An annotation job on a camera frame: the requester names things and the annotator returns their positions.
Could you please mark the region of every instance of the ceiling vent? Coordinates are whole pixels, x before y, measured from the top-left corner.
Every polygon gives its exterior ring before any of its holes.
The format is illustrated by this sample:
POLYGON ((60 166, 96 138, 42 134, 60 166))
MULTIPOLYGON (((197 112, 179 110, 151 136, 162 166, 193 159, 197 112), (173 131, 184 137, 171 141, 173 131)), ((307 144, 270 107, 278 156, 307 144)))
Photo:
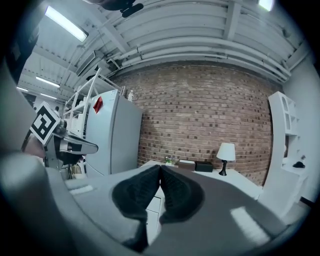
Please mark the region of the ceiling vent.
POLYGON ((76 75, 79 77, 81 74, 85 74, 94 65, 101 61, 103 57, 104 54, 101 51, 94 50, 75 71, 76 75))

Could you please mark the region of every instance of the fluorescent light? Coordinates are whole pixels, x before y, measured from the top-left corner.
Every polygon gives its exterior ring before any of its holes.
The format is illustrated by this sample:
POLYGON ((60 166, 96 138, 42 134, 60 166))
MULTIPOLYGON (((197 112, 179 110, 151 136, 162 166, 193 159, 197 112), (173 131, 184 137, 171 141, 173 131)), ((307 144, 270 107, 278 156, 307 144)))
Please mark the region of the fluorescent light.
POLYGON ((78 28, 75 24, 73 24, 70 20, 68 20, 60 12, 53 9, 51 6, 48 6, 48 8, 46 9, 45 16, 58 23, 66 31, 76 37, 80 42, 83 42, 87 38, 87 35, 80 28, 78 28))
POLYGON ((18 86, 17 86, 17 88, 18 88, 19 90, 21 90, 21 91, 29 92, 27 89, 24 89, 24 88, 21 88, 21 87, 18 87, 18 86))
POLYGON ((56 97, 52 97, 52 96, 49 96, 49 95, 46 95, 46 94, 43 94, 43 93, 40 93, 42 96, 46 96, 46 97, 48 97, 48 98, 51 98, 51 99, 54 99, 54 100, 56 100, 57 98, 56 97))
POLYGON ((274 7, 274 2, 274 0, 259 0, 259 5, 270 12, 272 7, 274 7))
POLYGON ((56 84, 56 83, 54 83, 54 82, 50 82, 50 81, 48 81, 48 80, 45 80, 45 79, 43 79, 43 78, 41 78, 41 77, 38 77, 38 76, 36 76, 35 77, 35 79, 38 79, 38 80, 40 80, 40 81, 42 81, 42 82, 45 82, 45 83, 47 83, 47 84, 49 84, 49 85, 52 85, 52 86, 55 86, 55 87, 60 87, 60 85, 58 85, 58 84, 56 84))

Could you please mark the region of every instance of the white refrigerator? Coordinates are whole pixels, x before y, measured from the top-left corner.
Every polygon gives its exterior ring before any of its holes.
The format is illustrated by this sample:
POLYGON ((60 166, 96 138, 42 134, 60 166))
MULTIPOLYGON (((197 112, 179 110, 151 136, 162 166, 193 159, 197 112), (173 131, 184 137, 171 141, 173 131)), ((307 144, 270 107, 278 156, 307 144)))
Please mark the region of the white refrigerator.
POLYGON ((104 92, 91 101, 85 139, 98 145, 95 154, 85 157, 88 177, 101 177, 137 168, 142 109, 117 90, 104 92), (96 113, 93 106, 102 97, 96 113))

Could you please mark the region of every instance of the white lampshade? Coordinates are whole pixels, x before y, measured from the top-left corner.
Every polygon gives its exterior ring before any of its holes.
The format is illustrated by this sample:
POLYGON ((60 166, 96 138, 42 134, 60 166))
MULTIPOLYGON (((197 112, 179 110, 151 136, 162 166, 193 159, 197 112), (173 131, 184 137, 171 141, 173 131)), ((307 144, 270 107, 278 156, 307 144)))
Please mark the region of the white lampshade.
POLYGON ((224 143, 224 142, 221 143, 221 146, 219 148, 218 154, 216 154, 216 157, 226 161, 236 160, 235 144, 224 143))

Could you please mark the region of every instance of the white table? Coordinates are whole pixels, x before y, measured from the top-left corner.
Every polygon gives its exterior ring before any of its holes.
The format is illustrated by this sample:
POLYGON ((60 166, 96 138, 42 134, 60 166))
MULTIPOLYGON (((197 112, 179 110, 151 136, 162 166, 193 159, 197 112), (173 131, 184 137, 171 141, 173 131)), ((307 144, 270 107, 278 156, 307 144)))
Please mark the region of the white table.
MULTIPOLYGON (((143 166, 154 165, 165 165, 165 163, 150 160, 146 162, 143 166)), ((252 181, 250 181, 234 169, 227 169, 226 176, 219 175, 220 171, 221 170, 219 169, 214 169, 212 172, 195 171, 195 173, 232 184, 255 200, 259 198, 259 195, 262 192, 262 187, 257 186, 252 181)), ((159 187, 154 198, 151 200, 150 204, 146 208, 146 212, 148 214, 146 232, 148 242, 149 244, 151 244, 161 231, 159 218, 165 212, 165 195, 161 187, 159 187)))

